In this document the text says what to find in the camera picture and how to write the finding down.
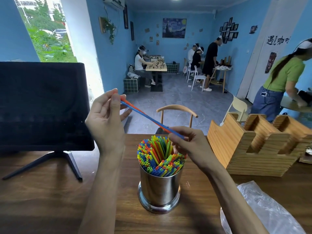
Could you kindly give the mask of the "person's left hand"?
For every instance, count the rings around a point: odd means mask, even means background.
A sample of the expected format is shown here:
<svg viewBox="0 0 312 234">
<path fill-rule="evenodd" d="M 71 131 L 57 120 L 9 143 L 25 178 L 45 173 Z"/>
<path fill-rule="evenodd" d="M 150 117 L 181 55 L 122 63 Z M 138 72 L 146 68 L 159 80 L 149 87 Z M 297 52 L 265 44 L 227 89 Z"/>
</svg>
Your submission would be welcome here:
<svg viewBox="0 0 312 234">
<path fill-rule="evenodd" d="M 107 91 L 96 98 L 85 120 L 85 124 L 95 140 L 101 155 L 123 155 L 124 153 L 125 132 L 123 121 L 129 117 L 132 110 L 126 109 L 121 104 L 121 122 L 111 122 L 109 120 L 110 99 L 114 93 L 118 93 L 117 88 Z M 126 95 L 120 95 L 120 98 L 126 99 Z"/>
</svg>

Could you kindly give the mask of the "person's right hand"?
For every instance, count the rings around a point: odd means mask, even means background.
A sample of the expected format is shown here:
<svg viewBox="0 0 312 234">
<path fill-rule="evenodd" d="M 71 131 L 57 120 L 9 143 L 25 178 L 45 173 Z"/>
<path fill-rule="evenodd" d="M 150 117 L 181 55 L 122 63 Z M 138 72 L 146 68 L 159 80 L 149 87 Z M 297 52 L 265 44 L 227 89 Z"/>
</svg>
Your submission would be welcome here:
<svg viewBox="0 0 312 234">
<path fill-rule="evenodd" d="M 182 153 L 187 155 L 202 171 L 209 172 L 221 167 L 220 162 L 201 130 L 185 127 L 175 126 L 170 127 L 172 130 L 189 138 L 189 153 Z"/>
</svg>

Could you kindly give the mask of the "orange drinking straw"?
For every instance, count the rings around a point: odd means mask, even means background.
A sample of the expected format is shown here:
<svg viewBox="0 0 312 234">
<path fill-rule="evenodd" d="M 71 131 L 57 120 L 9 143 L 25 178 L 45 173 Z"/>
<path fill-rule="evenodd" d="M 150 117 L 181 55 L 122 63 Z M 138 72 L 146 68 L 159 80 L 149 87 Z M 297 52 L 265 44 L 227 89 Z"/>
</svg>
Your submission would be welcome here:
<svg viewBox="0 0 312 234">
<path fill-rule="evenodd" d="M 146 113 L 142 112 L 141 110 L 139 110 L 137 107 L 135 107 L 134 105 L 132 105 L 130 102 L 128 102 L 126 99 L 120 99 L 121 104 L 127 106 L 129 109 L 139 113 L 140 115 L 142 115 L 143 117 L 149 119 L 151 122 L 155 123 L 156 125 L 158 125 L 161 129 L 163 129 L 163 131 L 165 131 L 166 133 L 172 133 L 171 130 L 163 125 L 162 123 L 158 122 L 157 120 L 151 118 L 149 115 L 147 115 Z"/>
</svg>

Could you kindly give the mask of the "blue drinking straw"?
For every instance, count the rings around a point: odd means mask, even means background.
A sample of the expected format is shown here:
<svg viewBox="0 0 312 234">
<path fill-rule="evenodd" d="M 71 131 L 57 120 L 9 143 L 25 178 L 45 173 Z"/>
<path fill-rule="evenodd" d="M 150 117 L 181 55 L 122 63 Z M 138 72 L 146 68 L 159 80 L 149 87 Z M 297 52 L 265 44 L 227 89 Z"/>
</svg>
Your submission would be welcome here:
<svg viewBox="0 0 312 234">
<path fill-rule="evenodd" d="M 167 133 L 173 133 L 176 136 L 178 136 L 181 139 L 184 139 L 184 136 L 177 133 L 176 131 L 172 130 L 171 128 L 163 125 L 161 122 L 156 121 L 155 119 L 151 118 L 150 116 L 148 116 L 147 114 L 145 114 L 144 112 L 140 111 L 138 108 L 136 108 L 135 106 L 133 106 L 132 104 L 130 104 L 127 100 L 125 99 L 121 99 L 121 104 L 127 106 L 129 109 L 135 111 L 136 113 L 142 115 L 143 117 L 147 118 L 148 120 L 150 120 L 151 122 L 155 123 L 156 125 L 158 125 L 160 128 L 162 128 L 164 131 L 166 131 Z"/>
</svg>

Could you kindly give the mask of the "person's left forearm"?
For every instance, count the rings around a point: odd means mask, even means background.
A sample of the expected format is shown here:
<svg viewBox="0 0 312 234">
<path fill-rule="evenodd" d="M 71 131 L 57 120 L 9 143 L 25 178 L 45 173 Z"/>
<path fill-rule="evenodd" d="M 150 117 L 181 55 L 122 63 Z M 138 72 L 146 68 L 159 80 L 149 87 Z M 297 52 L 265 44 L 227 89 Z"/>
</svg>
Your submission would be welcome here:
<svg viewBox="0 0 312 234">
<path fill-rule="evenodd" d="M 99 153 L 99 163 L 78 234 L 114 234 L 124 145 Z"/>
</svg>

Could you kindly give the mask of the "person's right forearm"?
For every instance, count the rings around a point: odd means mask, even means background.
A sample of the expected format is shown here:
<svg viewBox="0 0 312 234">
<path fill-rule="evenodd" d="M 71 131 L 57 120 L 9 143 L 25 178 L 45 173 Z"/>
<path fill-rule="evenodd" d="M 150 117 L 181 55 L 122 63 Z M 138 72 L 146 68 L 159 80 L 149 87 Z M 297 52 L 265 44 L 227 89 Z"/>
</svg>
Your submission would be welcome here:
<svg viewBox="0 0 312 234">
<path fill-rule="evenodd" d="M 232 234 L 269 234 L 221 164 L 205 168 Z"/>
</svg>

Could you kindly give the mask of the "bundle of colourful straws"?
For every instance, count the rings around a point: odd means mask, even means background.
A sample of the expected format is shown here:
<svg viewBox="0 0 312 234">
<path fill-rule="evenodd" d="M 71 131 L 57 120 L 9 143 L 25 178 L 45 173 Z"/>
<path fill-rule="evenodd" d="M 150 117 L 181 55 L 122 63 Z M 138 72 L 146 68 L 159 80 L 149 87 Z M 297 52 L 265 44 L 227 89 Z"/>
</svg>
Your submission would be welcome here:
<svg viewBox="0 0 312 234">
<path fill-rule="evenodd" d="M 151 136 L 142 140 L 137 149 L 141 168 L 156 177 L 172 177 L 184 166 L 187 156 L 175 152 L 172 141 L 167 137 Z"/>
</svg>

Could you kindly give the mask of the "steel cylindrical cup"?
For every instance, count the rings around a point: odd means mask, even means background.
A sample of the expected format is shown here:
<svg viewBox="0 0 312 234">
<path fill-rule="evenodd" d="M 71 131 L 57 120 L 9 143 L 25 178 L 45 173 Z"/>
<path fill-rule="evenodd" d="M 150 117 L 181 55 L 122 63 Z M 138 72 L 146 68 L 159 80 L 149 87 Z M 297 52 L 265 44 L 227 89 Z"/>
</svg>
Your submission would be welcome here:
<svg viewBox="0 0 312 234">
<path fill-rule="evenodd" d="M 182 173 L 183 169 L 170 177 L 157 177 L 140 167 L 138 199 L 143 208 L 154 214 L 171 212 L 181 197 Z"/>
</svg>

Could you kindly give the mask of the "square wooden table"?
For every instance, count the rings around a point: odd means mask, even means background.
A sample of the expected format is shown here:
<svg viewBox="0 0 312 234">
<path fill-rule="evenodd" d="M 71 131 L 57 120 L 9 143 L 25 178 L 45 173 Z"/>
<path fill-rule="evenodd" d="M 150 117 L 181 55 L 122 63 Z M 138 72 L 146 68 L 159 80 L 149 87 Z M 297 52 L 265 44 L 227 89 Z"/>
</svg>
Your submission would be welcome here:
<svg viewBox="0 0 312 234">
<path fill-rule="evenodd" d="M 153 67 L 146 67 L 146 72 L 152 72 L 154 76 L 153 79 L 155 81 L 154 85 L 151 85 L 150 91 L 151 92 L 163 92 L 162 88 L 162 73 L 167 73 L 167 68 L 163 69 L 155 69 Z"/>
</svg>

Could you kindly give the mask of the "pile of wooden blocks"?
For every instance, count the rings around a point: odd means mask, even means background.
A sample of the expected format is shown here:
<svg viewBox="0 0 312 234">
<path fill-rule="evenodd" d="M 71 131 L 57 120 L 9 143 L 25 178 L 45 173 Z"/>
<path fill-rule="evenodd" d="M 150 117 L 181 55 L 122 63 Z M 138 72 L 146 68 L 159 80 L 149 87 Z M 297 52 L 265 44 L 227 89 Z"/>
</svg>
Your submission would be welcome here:
<svg viewBox="0 0 312 234">
<path fill-rule="evenodd" d="M 145 69 L 146 71 L 167 71 L 164 56 L 150 55 L 150 58 L 150 62 L 152 62 L 152 65 L 147 65 Z"/>
</svg>

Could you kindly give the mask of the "wooden slotted organizer box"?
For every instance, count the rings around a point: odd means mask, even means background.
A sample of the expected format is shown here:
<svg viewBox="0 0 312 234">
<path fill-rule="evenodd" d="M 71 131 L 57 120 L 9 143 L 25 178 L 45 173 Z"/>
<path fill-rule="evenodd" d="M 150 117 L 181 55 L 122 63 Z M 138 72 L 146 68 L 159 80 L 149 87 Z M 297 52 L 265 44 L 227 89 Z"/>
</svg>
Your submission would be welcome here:
<svg viewBox="0 0 312 234">
<path fill-rule="evenodd" d="M 229 174 L 282 177 L 312 144 L 312 130 L 288 115 L 273 123 L 250 114 L 244 125 L 228 113 L 222 126 L 211 121 L 209 144 Z"/>
</svg>

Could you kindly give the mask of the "white plastic chair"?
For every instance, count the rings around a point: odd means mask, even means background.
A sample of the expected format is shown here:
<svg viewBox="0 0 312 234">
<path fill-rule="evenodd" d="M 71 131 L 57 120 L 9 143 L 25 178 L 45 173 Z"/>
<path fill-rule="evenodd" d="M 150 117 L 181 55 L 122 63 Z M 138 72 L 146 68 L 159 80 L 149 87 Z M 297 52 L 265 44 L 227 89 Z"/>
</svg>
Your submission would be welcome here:
<svg viewBox="0 0 312 234">
<path fill-rule="evenodd" d="M 188 69 L 187 69 L 187 77 L 186 77 L 186 80 L 189 81 L 189 80 L 190 80 L 190 76 L 191 76 L 192 74 L 194 74 L 194 73 L 195 73 L 195 70 L 192 70 L 192 69 L 191 69 L 191 63 L 188 62 Z"/>
<path fill-rule="evenodd" d="M 197 82 L 197 80 L 202 80 L 202 91 L 204 90 L 204 85 L 205 85 L 205 80 L 206 80 L 206 76 L 204 75 L 198 75 L 198 70 L 197 70 L 197 66 L 194 66 L 194 77 L 193 77 L 193 83 L 192 83 L 192 88 L 191 91 L 193 90 L 194 84 Z"/>
</svg>

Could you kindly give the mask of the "black monitor screen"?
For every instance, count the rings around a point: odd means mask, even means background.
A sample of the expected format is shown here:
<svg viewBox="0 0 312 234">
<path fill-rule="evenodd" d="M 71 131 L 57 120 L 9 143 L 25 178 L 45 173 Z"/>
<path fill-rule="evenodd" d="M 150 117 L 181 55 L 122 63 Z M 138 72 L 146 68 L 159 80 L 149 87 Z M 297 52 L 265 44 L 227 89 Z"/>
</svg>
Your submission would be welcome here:
<svg viewBox="0 0 312 234">
<path fill-rule="evenodd" d="M 92 151 L 83 63 L 0 62 L 0 152 Z"/>
</svg>

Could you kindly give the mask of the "black monitor stand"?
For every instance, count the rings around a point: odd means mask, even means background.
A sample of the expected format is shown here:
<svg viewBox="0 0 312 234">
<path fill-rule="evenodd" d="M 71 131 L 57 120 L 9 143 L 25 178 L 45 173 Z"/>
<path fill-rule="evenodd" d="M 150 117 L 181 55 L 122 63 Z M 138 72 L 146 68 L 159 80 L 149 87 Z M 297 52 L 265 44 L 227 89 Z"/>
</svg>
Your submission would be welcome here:
<svg viewBox="0 0 312 234">
<path fill-rule="evenodd" d="M 34 160 L 33 162 L 23 166 L 22 168 L 19 168 L 18 170 L 6 175 L 5 177 L 2 178 L 2 180 L 8 180 L 14 176 L 17 176 L 18 174 L 20 173 L 23 173 L 29 169 L 32 169 L 50 159 L 55 159 L 55 158 L 64 158 L 68 165 L 70 166 L 72 172 L 74 173 L 76 179 L 79 181 L 79 182 L 82 182 L 83 181 L 83 177 L 78 169 L 78 166 L 76 164 L 76 161 L 72 155 L 72 152 L 70 151 L 52 151 L 52 152 L 49 152 L 45 155 L 43 155 L 42 157 Z"/>
</svg>

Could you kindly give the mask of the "cream plastic chair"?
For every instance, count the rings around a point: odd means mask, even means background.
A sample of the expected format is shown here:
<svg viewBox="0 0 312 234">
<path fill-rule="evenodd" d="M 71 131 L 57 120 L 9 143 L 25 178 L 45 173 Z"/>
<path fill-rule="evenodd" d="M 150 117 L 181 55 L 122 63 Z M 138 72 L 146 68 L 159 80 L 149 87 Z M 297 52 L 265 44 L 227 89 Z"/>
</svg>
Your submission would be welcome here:
<svg viewBox="0 0 312 234">
<path fill-rule="evenodd" d="M 236 114 L 237 115 L 236 120 L 238 122 L 240 122 L 240 123 L 246 122 L 246 120 L 248 118 L 247 110 L 248 110 L 247 104 L 244 101 L 233 96 L 233 101 L 232 101 L 231 105 L 229 106 L 222 122 L 220 123 L 220 126 L 222 126 L 224 124 L 226 116 L 229 113 Z"/>
</svg>

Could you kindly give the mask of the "round wooden side table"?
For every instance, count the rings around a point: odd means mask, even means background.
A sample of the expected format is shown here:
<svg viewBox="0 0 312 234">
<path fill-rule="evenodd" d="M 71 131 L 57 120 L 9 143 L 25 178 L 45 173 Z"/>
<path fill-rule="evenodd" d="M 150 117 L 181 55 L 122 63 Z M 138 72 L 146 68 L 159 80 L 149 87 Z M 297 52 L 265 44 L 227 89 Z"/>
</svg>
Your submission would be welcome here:
<svg viewBox="0 0 312 234">
<path fill-rule="evenodd" d="M 210 77 L 209 80 L 209 85 L 213 84 L 213 85 L 219 85 L 222 86 L 222 93 L 227 93 L 225 91 L 225 83 L 226 83 L 226 75 L 228 71 L 232 70 L 232 66 L 217 66 L 213 69 L 213 75 L 212 77 Z M 223 77 L 220 77 L 219 80 L 216 79 L 216 72 L 220 71 L 220 74 L 223 73 Z"/>
</svg>

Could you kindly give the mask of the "starry night painting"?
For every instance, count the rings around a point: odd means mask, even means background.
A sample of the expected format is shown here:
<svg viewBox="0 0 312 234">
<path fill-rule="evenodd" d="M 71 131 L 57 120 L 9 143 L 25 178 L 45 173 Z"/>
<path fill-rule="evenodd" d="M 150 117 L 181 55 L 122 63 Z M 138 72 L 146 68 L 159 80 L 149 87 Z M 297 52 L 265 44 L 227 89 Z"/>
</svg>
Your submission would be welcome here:
<svg viewBox="0 0 312 234">
<path fill-rule="evenodd" d="M 163 18 L 163 38 L 184 39 L 186 33 L 187 19 Z"/>
</svg>

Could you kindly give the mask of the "white air conditioner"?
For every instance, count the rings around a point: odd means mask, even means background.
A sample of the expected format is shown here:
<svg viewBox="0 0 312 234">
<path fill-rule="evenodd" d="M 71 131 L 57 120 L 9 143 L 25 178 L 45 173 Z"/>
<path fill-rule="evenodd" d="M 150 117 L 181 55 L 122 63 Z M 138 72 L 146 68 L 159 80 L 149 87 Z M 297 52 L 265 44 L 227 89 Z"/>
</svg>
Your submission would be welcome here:
<svg viewBox="0 0 312 234">
<path fill-rule="evenodd" d="M 103 0 L 103 3 L 111 6 L 116 10 L 124 10 L 125 8 L 125 0 Z"/>
</svg>

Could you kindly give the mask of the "clear plastic bag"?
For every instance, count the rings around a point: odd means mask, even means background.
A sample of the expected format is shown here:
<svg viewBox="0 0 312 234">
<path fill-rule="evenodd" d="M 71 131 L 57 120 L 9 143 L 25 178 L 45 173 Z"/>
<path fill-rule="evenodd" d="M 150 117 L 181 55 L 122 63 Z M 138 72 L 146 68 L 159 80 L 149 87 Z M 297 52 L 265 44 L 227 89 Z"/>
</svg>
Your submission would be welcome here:
<svg viewBox="0 0 312 234">
<path fill-rule="evenodd" d="M 237 188 L 270 234 L 277 232 L 281 234 L 304 233 L 303 228 L 290 213 L 262 192 L 254 181 L 240 184 Z M 232 234 L 224 212 L 221 215 L 221 224 L 228 234 Z"/>
</svg>

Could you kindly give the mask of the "cluster of black photo frames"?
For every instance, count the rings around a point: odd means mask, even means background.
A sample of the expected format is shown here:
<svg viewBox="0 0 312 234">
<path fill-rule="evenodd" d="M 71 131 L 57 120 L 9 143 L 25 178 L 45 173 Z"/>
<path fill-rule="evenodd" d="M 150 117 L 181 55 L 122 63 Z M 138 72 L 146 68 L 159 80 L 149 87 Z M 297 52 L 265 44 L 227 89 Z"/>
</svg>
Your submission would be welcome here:
<svg viewBox="0 0 312 234">
<path fill-rule="evenodd" d="M 224 22 L 223 26 L 220 27 L 220 35 L 222 37 L 223 44 L 233 41 L 238 38 L 239 23 L 233 21 L 233 17 L 229 18 L 228 22 Z"/>
</svg>

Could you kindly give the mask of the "black bag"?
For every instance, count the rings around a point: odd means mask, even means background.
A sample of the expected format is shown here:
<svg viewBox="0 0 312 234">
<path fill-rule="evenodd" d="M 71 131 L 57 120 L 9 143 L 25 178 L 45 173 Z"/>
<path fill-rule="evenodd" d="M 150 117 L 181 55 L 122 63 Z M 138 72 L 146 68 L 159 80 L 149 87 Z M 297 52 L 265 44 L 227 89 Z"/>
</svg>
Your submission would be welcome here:
<svg viewBox="0 0 312 234">
<path fill-rule="evenodd" d="M 308 105 L 312 105 L 312 91 L 300 90 L 298 95 L 302 100 L 304 100 Z"/>
</svg>

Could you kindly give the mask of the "hanging green wall plant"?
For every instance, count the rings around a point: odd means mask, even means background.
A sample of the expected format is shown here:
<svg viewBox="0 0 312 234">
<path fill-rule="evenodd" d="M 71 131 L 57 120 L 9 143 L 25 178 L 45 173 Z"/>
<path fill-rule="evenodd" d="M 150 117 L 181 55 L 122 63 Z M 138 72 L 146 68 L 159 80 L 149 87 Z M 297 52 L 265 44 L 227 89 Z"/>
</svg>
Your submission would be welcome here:
<svg viewBox="0 0 312 234">
<path fill-rule="evenodd" d="M 111 45 L 114 44 L 116 26 L 106 17 L 98 17 L 101 33 L 109 32 L 109 40 Z"/>
</svg>

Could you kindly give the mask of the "coffee cup wall sticker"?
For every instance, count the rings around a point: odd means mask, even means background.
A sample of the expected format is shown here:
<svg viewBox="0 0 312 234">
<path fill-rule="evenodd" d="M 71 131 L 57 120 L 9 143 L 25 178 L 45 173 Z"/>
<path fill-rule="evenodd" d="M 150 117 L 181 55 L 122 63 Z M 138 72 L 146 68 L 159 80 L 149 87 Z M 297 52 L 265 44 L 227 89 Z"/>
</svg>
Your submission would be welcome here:
<svg viewBox="0 0 312 234">
<path fill-rule="evenodd" d="M 277 57 L 277 53 L 276 52 L 271 52 L 270 53 L 270 56 L 268 58 L 267 65 L 266 65 L 266 68 L 265 68 L 265 74 L 268 74 L 270 72 L 276 57 Z"/>
</svg>

